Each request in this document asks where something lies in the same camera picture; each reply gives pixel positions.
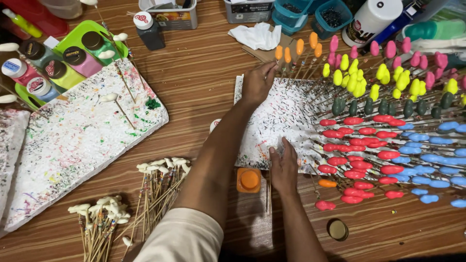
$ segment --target hand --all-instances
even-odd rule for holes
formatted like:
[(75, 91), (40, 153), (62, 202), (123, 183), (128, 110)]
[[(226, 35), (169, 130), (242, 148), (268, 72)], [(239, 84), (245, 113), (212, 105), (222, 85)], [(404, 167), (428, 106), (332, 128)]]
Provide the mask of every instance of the hand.
[(268, 96), (274, 84), (276, 62), (269, 62), (244, 73), (242, 100), (258, 107)]
[(296, 184), (298, 183), (298, 155), (295, 148), (288, 142), (285, 137), (281, 138), (285, 152), (283, 158), (280, 158), (277, 151), (271, 147), (269, 149), (272, 167), (272, 185), (280, 195), (296, 193)]

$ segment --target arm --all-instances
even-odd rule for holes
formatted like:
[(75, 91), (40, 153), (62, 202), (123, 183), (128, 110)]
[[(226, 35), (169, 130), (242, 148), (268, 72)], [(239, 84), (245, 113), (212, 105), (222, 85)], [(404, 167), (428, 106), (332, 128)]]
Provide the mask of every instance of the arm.
[(275, 62), (270, 62), (245, 73), (242, 98), (204, 142), (174, 208), (201, 211), (225, 228), (228, 184), (244, 130), (256, 108), (267, 98), (275, 70)]
[(296, 191), (296, 151), (285, 138), (282, 138), (282, 142), (285, 148), (282, 159), (273, 147), (269, 149), (269, 153), (272, 160), (272, 184), (278, 191), (283, 205), (288, 262), (328, 262)]

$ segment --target beige sleeve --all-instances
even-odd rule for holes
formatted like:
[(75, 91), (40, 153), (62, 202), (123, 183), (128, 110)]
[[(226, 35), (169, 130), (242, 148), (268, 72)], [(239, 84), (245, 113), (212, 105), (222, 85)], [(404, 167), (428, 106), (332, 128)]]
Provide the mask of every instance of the beige sleeve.
[(174, 208), (155, 227), (134, 262), (216, 262), (223, 230), (209, 215)]

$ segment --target pink paint bottle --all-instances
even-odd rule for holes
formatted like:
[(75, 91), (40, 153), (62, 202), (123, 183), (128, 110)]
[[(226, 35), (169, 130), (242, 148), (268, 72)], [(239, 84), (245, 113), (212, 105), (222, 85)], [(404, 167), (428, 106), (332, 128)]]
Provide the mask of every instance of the pink paint bottle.
[(100, 70), (102, 65), (93, 56), (79, 47), (69, 47), (63, 52), (63, 60), (78, 73), (85, 77), (91, 77)]
[(1, 72), (22, 86), (26, 86), (35, 77), (41, 77), (34, 68), (17, 58), (6, 60), (1, 67)]

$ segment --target white tissue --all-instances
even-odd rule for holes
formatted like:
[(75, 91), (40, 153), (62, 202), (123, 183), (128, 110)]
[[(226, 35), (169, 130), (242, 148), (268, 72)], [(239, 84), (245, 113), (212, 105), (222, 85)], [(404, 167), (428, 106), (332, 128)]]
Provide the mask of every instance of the white tissue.
[(238, 26), (231, 29), (228, 34), (250, 48), (257, 50), (272, 50), (280, 43), (281, 26), (275, 26), (274, 31), (269, 31), (267, 23), (256, 24), (253, 28)]

